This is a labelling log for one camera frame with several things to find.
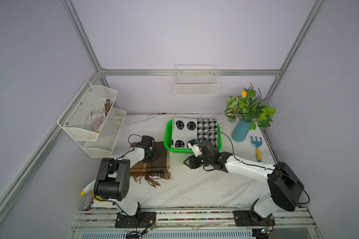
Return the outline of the brown plaid fringed scarf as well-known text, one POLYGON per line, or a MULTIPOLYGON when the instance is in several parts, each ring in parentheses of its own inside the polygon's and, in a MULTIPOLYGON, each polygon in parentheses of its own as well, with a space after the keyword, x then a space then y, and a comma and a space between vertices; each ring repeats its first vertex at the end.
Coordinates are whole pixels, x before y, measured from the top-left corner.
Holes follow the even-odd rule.
POLYGON ((169 153, 165 148, 164 143, 155 143, 155 149, 158 152, 158 159, 149 163, 136 163, 130 169, 130 177, 136 183, 142 182, 144 179, 150 186, 160 186, 160 180, 172 180, 172 175, 169 166, 169 153))

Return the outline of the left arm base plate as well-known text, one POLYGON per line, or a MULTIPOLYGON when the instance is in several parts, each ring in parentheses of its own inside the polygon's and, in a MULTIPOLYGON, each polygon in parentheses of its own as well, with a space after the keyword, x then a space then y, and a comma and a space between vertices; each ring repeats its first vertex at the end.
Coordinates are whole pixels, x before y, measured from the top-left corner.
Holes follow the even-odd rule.
POLYGON ((145 229, 155 223, 156 216, 156 212, 137 212, 134 216, 126 216, 122 213, 118 213, 115 221, 115 228, 145 229))

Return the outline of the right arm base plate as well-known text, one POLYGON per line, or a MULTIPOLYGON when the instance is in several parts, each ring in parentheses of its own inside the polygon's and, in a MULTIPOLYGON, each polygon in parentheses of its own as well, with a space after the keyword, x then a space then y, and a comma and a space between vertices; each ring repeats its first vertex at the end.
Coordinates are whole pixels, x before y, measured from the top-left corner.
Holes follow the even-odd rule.
POLYGON ((275 221, 270 214, 266 218, 258 216, 252 210, 233 211, 234 221, 237 227, 274 226, 275 221))

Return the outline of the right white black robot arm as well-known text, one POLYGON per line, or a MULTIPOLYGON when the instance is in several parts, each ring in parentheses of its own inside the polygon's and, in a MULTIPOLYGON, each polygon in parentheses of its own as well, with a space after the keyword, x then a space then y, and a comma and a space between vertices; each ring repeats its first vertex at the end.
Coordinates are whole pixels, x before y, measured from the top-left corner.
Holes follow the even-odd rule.
POLYGON ((211 166, 213 170, 240 174, 268 186, 270 193, 251 205, 251 216, 265 219, 280 209, 295 211, 304 185, 286 163, 272 165, 239 158, 234 153, 219 152, 208 140, 191 140, 187 146, 193 155, 183 163, 190 169, 211 166))

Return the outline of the houndstooth smiley knit scarf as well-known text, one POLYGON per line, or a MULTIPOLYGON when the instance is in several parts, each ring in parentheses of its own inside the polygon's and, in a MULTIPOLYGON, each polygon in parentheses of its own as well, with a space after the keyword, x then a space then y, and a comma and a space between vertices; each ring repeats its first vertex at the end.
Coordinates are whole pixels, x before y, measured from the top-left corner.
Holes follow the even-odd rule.
POLYGON ((170 147, 189 149, 191 140, 201 142, 209 140, 215 147, 219 146, 218 124, 216 119, 174 118, 170 147))

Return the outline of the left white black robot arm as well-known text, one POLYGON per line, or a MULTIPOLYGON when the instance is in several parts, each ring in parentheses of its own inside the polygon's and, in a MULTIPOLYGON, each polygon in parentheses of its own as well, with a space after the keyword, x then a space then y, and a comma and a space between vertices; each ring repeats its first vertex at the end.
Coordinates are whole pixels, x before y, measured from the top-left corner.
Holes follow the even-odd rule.
POLYGON ((139 203, 128 196, 130 169, 138 162, 149 163, 158 159, 154 144, 153 137, 144 135, 137 145, 120 157, 102 159, 94 181, 94 199, 112 203, 125 216, 135 216, 139 210, 139 203))

